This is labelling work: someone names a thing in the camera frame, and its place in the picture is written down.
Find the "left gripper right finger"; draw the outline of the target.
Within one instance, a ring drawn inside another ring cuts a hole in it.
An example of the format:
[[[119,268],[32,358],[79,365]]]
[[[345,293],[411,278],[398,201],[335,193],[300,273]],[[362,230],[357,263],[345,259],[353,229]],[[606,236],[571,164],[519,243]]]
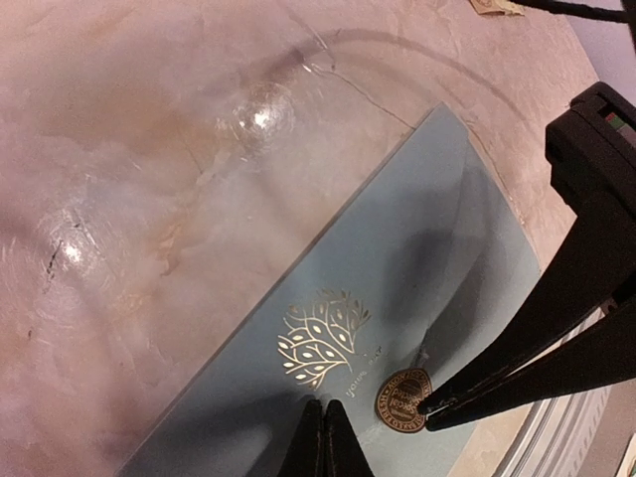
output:
[[[327,477],[374,477],[343,404],[330,400],[324,416],[324,470]]]

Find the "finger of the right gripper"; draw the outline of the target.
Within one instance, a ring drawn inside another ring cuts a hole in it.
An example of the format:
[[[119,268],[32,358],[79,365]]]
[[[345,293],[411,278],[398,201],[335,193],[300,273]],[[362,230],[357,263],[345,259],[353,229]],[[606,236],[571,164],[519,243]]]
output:
[[[431,415],[489,391],[562,346],[559,339],[608,300],[635,273],[635,221],[607,193],[579,210],[535,288],[502,333],[423,400]]]
[[[635,378],[635,300],[622,303],[554,351],[455,406],[431,414],[438,431],[546,398],[603,388]]]

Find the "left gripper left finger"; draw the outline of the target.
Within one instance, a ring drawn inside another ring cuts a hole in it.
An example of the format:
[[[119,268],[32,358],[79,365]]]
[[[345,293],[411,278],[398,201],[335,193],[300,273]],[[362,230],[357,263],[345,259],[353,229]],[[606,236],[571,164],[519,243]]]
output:
[[[322,403],[311,399],[304,407],[283,460],[283,477],[320,477],[325,470]]]

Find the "blue envelope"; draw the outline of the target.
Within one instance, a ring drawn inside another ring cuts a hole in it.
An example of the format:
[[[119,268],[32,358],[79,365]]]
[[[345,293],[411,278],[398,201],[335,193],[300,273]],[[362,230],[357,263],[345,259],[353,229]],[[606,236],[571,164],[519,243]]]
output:
[[[253,309],[125,463],[125,476],[273,476],[306,402],[339,400],[378,476],[444,476],[472,426],[398,433],[393,373],[439,386],[536,284],[536,255],[464,124],[437,106]]]

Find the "round brown seal sticker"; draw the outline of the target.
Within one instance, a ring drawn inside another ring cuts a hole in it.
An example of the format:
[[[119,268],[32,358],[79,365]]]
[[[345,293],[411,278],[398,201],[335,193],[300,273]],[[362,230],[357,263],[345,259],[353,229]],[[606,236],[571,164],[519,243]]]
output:
[[[426,417],[418,406],[431,393],[432,384],[425,369],[397,371],[381,385],[375,399],[375,413],[391,430],[407,434],[420,432]]]

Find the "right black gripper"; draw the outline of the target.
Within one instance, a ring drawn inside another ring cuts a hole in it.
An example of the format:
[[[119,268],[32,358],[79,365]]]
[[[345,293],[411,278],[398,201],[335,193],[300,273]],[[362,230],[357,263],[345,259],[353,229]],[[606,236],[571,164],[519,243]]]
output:
[[[594,194],[612,195],[635,214],[635,106],[598,81],[546,126],[551,186],[578,213]]]

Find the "yellow paper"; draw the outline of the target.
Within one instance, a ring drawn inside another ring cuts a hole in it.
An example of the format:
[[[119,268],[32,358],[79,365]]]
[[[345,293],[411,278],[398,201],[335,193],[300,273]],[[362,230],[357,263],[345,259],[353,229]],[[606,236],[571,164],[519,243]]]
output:
[[[470,0],[470,4],[479,15],[524,15],[524,7],[509,0]]]

